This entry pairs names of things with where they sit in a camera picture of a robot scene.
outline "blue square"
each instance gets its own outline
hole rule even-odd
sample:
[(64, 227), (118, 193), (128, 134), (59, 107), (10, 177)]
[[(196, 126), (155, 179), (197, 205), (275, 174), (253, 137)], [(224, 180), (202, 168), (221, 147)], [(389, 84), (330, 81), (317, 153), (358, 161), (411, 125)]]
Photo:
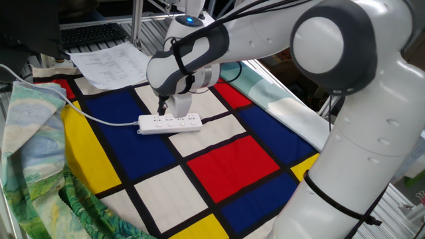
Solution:
[[(128, 91), (86, 100), (92, 116), (110, 123), (130, 123), (144, 113)], [(128, 177), (136, 179), (175, 162), (158, 135), (139, 135), (138, 126), (114, 127), (99, 123)]]
[(279, 160), (286, 164), (315, 150), (299, 135), (258, 106), (242, 110), (239, 114)]
[(221, 212), (236, 233), (239, 233), (283, 206), (296, 188), (295, 182), (287, 174), (282, 174), (226, 205)]

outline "metal frame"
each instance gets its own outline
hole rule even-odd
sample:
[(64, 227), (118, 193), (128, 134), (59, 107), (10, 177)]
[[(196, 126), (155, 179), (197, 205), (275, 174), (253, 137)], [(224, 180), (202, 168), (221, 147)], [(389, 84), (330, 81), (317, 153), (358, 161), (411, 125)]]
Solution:
[(138, 49), (141, 49), (141, 18), (143, 13), (143, 0), (134, 0), (133, 2), (133, 21), (131, 22), (130, 42)]
[[(154, 5), (155, 7), (157, 7), (159, 10), (163, 11), (164, 13), (167, 13), (168, 15), (171, 14), (171, 4), (163, 1), (163, 0), (147, 0), (148, 2), (152, 3), (152, 5)], [(162, 3), (165, 5), (165, 7), (162, 7), (159, 3), (157, 3), (156, 1)]]
[(210, 0), (210, 3), (208, 5), (208, 12), (212, 18), (214, 18), (215, 3), (216, 0)]

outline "painted fabric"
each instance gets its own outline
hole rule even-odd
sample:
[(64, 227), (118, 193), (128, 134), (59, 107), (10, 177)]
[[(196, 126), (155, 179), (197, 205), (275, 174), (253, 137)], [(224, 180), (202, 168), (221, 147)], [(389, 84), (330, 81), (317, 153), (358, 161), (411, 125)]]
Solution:
[[(44, 84), (63, 94), (58, 84)], [(69, 171), (57, 93), (14, 83), (3, 154), (3, 190), (21, 227), (38, 238), (153, 237), (122, 221)]]
[[(75, 70), (37, 69), (34, 77), (66, 81), (72, 103), (104, 121), (156, 114), (158, 98), (147, 82), (105, 91)], [(65, 106), (69, 169), (112, 212), (156, 238), (263, 239), (318, 153), (261, 99), (217, 84), (193, 95), (200, 132), (164, 135), (102, 125)]]
[[(242, 69), (242, 74), (231, 83), (232, 86), (321, 151), (329, 136), (329, 123), (303, 105), (293, 94), (266, 80), (261, 72), (244, 63)], [(233, 79), (238, 73), (239, 65), (222, 65), (221, 76), (224, 79)]]

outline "power strip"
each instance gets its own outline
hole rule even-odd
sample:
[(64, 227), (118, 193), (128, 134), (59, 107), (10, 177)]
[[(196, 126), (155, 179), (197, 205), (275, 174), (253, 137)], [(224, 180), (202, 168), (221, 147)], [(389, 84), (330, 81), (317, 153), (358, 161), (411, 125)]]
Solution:
[(139, 127), (137, 133), (142, 135), (192, 132), (201, 130), (202, 121), (196, 113), (189, 113), (183, 118), (174, 118), (172, 114), (145, 115), (139, 116)]

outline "red square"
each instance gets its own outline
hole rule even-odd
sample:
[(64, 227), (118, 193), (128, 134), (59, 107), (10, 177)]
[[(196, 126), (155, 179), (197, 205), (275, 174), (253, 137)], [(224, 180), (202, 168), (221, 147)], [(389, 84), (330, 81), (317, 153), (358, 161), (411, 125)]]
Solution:
[(187, 164), (215, 202), (279, 169), (251, 136), (214, 149)]
[(215, 84), (214, 87), (234, 109), (241, 106), (247, 106), (248, 104), (252, 103), (252, 101), (250, 101), (247, 97), (245, 97), (237, 89), (233, 88), (229, 84)]
[(74, 92), (72, 92), (71, 87), (69, 86), (68, 82), (65, 79), (52, 80), (50, 82), (37, 82), (36, 84), (41, 84), (41, 83), (56, 83), (56, 84), (60, 84), (60, 86), (66, 90), (66, 97), (69, 100), (73, 100), (75, 98)]

